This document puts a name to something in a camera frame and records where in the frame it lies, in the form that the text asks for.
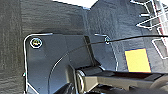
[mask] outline green logo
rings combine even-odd
[[[33,48],[40,48],[42,46],[42,41],[39,39],[39,38],[33,38],[31,41],[30,41],[30,45],[33,47]]]

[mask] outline black surface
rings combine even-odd
[[[156,31],[135,26],[146,19],[138,17],[146,11],[144,7],[129,1],[99,0],[91,11],[86,11],[81,7],[50,0],[0,0],[0,93],[23,93],[23,39],[28,34],[41,31],[63,34],[104,33],[111,39],[157,34]],[[149,62],[152,62],[151,69],[154,72],[167,72],[167,60],[160,59],[151,39],[143,38]],[[128,71],[123,43],[117,42],[114,47],[116,56],[120,57],[118,62],[122,62],[119,70]]]
[[[102,36],[89,36],[90,42],[102,42],[105,37]],[[113,48],[111,44],[93,44],[91,45],[94,58],[104,67],[106,70],[116,70],[116,59],[114,56]]]

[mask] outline cable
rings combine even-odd
[[[80,48],[83,48],[85,46],[89,46],[89,45],[92,45],[92,44],[99,44],[99,43],[106,43],[106,42],[116,42],[116,41],[122,41],[122,40],[129,40],[129,39],[134,39],[134,38],[141,38],[141,37],[168,37],[168,35],[144,35],[144,36],[135,36],[135,37],[129,37],[129,38],[123,38],[123,39],[116,39],[116,40],[111,40],[111,41],[103,41],[103,42],[95,42],[95,43],[88,43],[86,45],[83,45],[83,46],[80,46],[78,48],[75,48],[67,53],[65,53],[55,64],[54,66],[52,67],[51,71],[50,71],[50,74],[49,74],[49,77],[48,77],[48,94],[50,94],[50,77],[51,77],[51,74],[52,72],[54,71],[55,67],[57,66],[57,64],[63,59],[65,58],[67,55],[69,55],[70,53],[80,49]]]

